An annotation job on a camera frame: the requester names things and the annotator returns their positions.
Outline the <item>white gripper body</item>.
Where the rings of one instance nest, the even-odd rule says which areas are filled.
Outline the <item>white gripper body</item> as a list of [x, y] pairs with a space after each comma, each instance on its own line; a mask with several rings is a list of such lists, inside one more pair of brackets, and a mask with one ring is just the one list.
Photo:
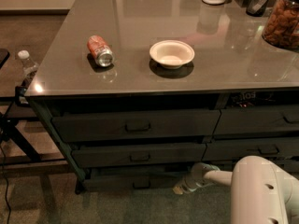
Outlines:
[[208, 183], [203, 180], [194, 180], [189, 175], [185, 175], [178, 182], [178, 192], [179, 194], [192, 193], [200, 188], [205, 188], [208, 186]]

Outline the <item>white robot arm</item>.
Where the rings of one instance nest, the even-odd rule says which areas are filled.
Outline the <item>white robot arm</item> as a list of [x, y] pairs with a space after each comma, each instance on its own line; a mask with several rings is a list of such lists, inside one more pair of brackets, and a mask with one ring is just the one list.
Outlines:
[[230, 188], [231, 224], [299, 224], [299, 180], [265, 158], [244, 157], [231, 172], [197, 162], [173, 191], [213, 184]]

